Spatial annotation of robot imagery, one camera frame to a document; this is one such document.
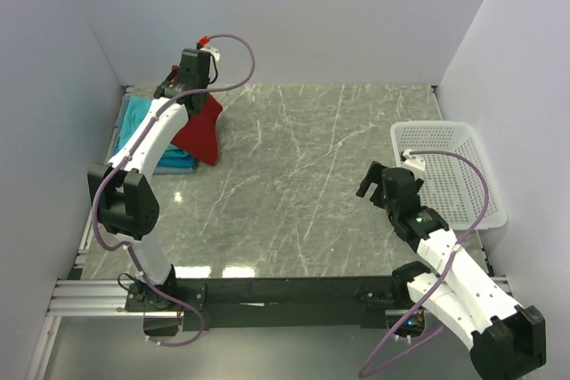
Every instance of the gray marble tabletop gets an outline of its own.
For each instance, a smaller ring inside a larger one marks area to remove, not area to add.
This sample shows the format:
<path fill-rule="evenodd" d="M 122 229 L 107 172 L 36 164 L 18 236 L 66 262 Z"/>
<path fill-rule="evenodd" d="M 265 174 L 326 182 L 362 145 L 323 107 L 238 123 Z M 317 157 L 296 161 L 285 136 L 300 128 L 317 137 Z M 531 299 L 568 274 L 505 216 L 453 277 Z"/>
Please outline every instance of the gray marble tabletop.
<path fill-rule="evenodd" d="M 441 119 L 429 86 L 249 85 L 216 98 L 218 165 L 152 179 L 179 277 L 388 275 L 418 259 L 354 194 L 372 160 L 395 164 L 393 123 Z M 485 265 L 476 234 L 465 247 Z M 123 271 L 124 251 L 92 242 L 82 279 Z"/>

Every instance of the folded cloth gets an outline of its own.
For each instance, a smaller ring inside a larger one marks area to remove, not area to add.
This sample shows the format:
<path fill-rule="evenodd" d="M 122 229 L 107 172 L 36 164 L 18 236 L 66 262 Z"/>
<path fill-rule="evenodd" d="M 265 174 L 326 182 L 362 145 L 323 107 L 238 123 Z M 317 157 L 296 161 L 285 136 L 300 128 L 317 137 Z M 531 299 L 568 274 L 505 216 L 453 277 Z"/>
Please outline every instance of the folded cloth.
<path fill-rule="evenodd" d="M 143 122 L 146 114 L 151 109 L 152 100 L 133 95 L 128 98 L 128 104 L 123 114 L 122 125 L 118 134 L 117 150 L 121 150 L 133 135 L 136 128 Z M 159 160 L 159 166 L 167 168 L 190 168 L 196 166 L 196 159 L 169 144 L 166 151 Z"/>

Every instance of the white wall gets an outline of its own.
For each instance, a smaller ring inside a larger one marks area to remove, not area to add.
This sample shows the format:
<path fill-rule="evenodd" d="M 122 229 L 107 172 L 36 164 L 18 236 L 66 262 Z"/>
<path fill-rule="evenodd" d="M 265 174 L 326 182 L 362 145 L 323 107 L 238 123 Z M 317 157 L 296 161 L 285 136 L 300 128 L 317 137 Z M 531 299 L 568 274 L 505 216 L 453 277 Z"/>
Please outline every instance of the white wall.
<path fill-rule="evenodd" d="M 258 83 L 438 84 L 483 0 L 80 0 L 122 84 L 157 82 L 184 46 L 230 31 Z M 224 43 L 221 79 L 247 71 Z"/>
<path fill-rule="evenodd" d="M 444 118 L 472 124 L 509 213 L 485 236 L 515 296 L 547 320 L 541 378 L 568 378 L 570 0 L 484 0 L 445 73 Z"/>
<path fill-rule="evenodd" d="M 0 367 L 23 378 L 85 225 L 118 81 L 73 0 L 0 0 Z"/>

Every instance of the white plastic basket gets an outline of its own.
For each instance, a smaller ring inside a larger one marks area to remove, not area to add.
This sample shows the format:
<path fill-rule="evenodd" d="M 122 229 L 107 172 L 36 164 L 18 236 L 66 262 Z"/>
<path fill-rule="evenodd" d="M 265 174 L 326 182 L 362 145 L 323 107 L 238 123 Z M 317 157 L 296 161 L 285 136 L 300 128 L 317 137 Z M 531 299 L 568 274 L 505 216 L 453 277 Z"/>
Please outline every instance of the white plastic basket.
<path fill-rule="evenodd" d="M 475 130 L 468 124 L 450 121 L 398 122 L 390 128 L 396 165 L 400 153 L 412 150 L 445 150 L 462 155 L 481 170 L 491 197 L 478 230 L 501 227 L 507 212 Z M 422 205 L 434 208 L 455 230 L 466 230 L 483 207 L 483 187 L 477 175 L 464 162 L 443 155 L 426 155 L 425 181 L 419 191 Z"/>

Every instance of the table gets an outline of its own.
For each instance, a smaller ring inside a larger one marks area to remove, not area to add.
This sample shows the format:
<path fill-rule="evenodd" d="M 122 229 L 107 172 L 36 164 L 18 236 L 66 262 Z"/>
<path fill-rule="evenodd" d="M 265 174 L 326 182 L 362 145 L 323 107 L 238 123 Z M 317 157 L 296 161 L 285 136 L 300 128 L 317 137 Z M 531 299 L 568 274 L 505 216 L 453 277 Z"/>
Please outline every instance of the table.
<path fill-rule="evenodd" d="M 355 192 L 372 160 L 395 165 L 392 124 L 441 119 L 430 86 L 248 85 L 216 98 L 218 165 L 152 178 L 155 231 L 177 276 L 389 275 L 419 259 Z M 465 248 L 485 268 L 476 233 Z M 94 241 L 82 279 L 124 271 L 126 253 Z"/>

